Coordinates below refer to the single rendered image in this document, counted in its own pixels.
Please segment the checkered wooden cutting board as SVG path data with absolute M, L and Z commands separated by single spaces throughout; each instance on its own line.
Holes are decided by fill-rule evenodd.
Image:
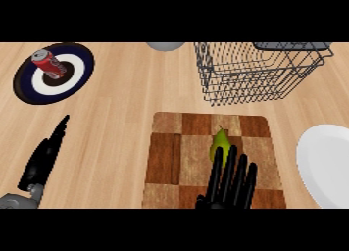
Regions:
M 160 112 L 154 115 L 142 206 L 189 209 L 207 191 L 210 146 L 223 131 L 257 164 L 252 207 L 287 207 L 268 120 L 262 116 Z

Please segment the grey round object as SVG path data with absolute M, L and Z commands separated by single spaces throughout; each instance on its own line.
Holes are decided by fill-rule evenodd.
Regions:
M 150 47 L 157 51 L 175 51 L 182 45 L 182 42 L 150 42 Z

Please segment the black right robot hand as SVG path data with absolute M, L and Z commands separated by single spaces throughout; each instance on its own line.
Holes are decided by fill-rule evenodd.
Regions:
M 228 161 L 223 161 L 225 150 L 216 149 L 207 192 L 197 196 L 197 209 L 252 208 L 257 179 L 257 164 L 247 162 L 247 154 L 238 155 L 238 147 L 229 150 Z

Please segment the navy and white round plate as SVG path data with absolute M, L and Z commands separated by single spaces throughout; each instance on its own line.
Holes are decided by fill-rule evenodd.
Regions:
M 95 55 L 80 43 L 64 42 L 42 48 L 49 50 L 67 68 L 65 77 L 52 79 L 33 62 L 21 64 L 14 78 L 18 98 L 33 105 L 48 105 L 67 99 L 86 85 L 95 71 Z

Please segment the red soda can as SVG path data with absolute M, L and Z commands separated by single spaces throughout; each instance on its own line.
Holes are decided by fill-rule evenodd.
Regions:
M 33 62 L 52 79 L 65 77 L 67 68 L 49 50 L 40 49 L 34 52 Z

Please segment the green pear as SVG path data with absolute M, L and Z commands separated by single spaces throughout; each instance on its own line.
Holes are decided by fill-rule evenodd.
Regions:
M 223 128 L 219 129 L 213 138 L 213 144 L 210 146 L 210 160 L 215 160 L 218 148 L 223 149 L 222 160 L 223 160 L 223 163 L 228 163 L 228 156 L 229 156 L 229 150 L 232 148 L 232 144 L 231 144 L 229 137 Z

